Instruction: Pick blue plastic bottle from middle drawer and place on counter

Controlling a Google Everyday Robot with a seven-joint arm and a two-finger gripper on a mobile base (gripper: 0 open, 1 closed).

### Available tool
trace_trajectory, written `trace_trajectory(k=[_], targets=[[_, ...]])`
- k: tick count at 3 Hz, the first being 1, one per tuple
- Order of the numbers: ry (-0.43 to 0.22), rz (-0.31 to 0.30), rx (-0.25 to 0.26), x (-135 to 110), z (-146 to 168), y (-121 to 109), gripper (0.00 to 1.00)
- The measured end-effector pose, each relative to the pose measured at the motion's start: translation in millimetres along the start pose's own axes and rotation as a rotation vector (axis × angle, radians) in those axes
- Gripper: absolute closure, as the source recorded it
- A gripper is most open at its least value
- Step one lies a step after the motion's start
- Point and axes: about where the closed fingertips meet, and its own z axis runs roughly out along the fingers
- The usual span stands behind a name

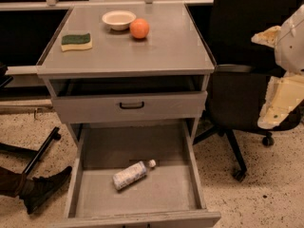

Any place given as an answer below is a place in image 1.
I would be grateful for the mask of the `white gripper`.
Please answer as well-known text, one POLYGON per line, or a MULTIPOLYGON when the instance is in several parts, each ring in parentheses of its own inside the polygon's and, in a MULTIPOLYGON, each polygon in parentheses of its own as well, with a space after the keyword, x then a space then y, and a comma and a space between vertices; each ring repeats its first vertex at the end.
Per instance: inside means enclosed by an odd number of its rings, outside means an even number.
POLYGON ((292 72, 281 78, 272 76, 267 85, 265 104, 260 110, 257 125, 272 129, 279 126, 304 100, 304 5, 282 26, 256 33, 251 41, 275 47, 275 62, 292 72))

